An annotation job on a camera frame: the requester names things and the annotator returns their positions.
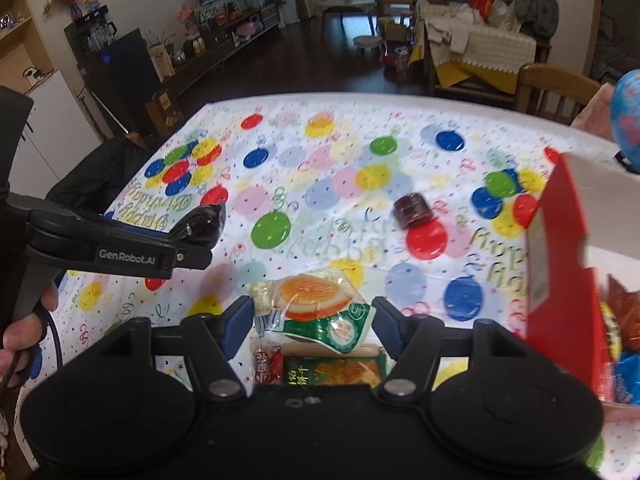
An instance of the pillow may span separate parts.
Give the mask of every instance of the pillow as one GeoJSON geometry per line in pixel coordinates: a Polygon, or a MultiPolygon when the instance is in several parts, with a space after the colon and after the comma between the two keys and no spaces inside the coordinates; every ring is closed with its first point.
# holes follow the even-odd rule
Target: pillow
{"type": "Polygon", "coordinates": [[[469,7],[480,11],[482,19],[486,21],[491,13],[491,8],[494,6],[495,0],[466,0],[469,7]]]}

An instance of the red balloon print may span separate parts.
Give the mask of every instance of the red balloon print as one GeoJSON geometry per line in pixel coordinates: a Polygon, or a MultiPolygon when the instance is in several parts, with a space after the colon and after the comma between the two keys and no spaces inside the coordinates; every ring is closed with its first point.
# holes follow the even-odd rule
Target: red balloon print
{"type": "Polygon", "coordinates": [[[158,290],[165,281],[161,278],[145,278],[145,286],[148,290],[158,290]]]}
{"type": "Polygon", "coordinates": [[[447,230],[438,220],[411,227],[406,234],[406,248],[419,260],[434,260],[447,248],[447,230]]]}
{"type": "Polygon", "coordinates": [[[162,177],[162,181],[165,184],[171,184],[172,182],[178,180],[180,177],[184,176],[184,174],[187,173],[188,169],[189,162],[187,160],[180,160],[167,170],[167,172],[162,177]]]}
{"type": "Polygon", "coordinates": [[[214,186],[204,194],[200,200],[200,205],[226,203],[228,199],[229,192],[224,187],[214,186]]]}
{"type": "Polygon", "coordinates": [[[196,160],[196,164],[198,166],[206,166],[216,160],[220,156],[220,153],[222,153],[222,146],[218,144],[213,150],[207,153],[207,155],[201,156],[196,160]]]}
{"type": "Polygon", "coordinates": [[[513,216],[525,229],[529,227],[538,208],[538,200],[531,195],[519,195],[513,204],[513,216]]]}
{"type": "Polygon", "coordinates": [[[255,128],[258,124],[262,122],[262,116],[260,114],[253,114],[248,116],[240,123],[240,127],[243,130],[250,130],[251,128],[255,128]]]}
{"type": "Polygon", "coordinates": [[[547,146],[545,148],[545,156],[552,164],[557,164],[560,153],[554,150],[551,146],[547,146]]]}

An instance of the finger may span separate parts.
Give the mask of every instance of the finger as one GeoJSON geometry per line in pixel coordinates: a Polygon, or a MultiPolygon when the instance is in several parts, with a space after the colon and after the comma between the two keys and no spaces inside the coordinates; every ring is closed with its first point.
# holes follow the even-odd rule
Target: finger
{"type": "Polygon", "coordinates": [[[4,331],[2,346],[7,350],[24,350],[37,344],[42,337],[42,322],[35,314],[14,321],[4,331]]]}
{"type": "MultiPolygon", "coordinates": [[[[4,374],[9,366],[11,366],[11,362],[14,360],[15,352],[11,352],[10,350],[2,349],[0,350],[0,375],[4,374]]],[[[20,358],[18,359],[18,365],[15,368],[16,372],[20,370],[24,370],[29,363],[29,352],[22,352],[20,354],[20,358]]]]}
{"type": "Polygon", "coordinates": [[[50,312],[53,312],[54,310],[57,309],[58,288],[56,287],[55,284],[51,283],[51,285],[47,287],[47,290],[45,290],[42,293],[42,297],[40,298],[40,303],[42,303],[42,306],[47,310],[49,310],[50,312]]]}

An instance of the chocolate candy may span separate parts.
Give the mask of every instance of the chocolate candy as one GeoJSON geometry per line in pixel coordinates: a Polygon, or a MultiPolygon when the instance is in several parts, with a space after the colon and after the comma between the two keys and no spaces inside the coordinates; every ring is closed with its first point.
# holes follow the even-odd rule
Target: chocolate candy
{"type": "Polygon", "coordinates": [[[420,193],[410,193],[396,200],[394,216],[402,229],[426,224],[433,219],[433,213],[420,193]]]}

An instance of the globe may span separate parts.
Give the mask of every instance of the globe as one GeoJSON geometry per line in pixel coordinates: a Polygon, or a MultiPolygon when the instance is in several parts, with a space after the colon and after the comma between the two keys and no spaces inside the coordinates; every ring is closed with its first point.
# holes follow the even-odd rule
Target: globe
{"type": "Polygon", "coordinates": [[[640,70],[624,75],[613,92],[610,107],[613,139],[631,170],[640,171],[640,70]]]}

